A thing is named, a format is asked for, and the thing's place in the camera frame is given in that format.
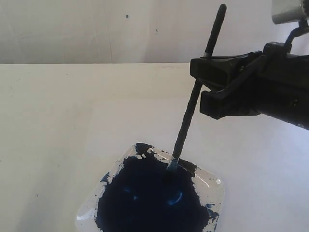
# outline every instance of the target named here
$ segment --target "white tabletop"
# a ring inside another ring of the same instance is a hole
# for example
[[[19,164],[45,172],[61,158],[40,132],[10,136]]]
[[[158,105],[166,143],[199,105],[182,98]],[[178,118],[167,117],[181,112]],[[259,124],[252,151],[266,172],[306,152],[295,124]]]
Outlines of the white tabletop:
[[[78,208],[135,142],[171,152],[188,64],[1,65],[2,232],[73,232]],[[217,232],[309,228],[309,131],[195,113],[182,157],[225,183]]]

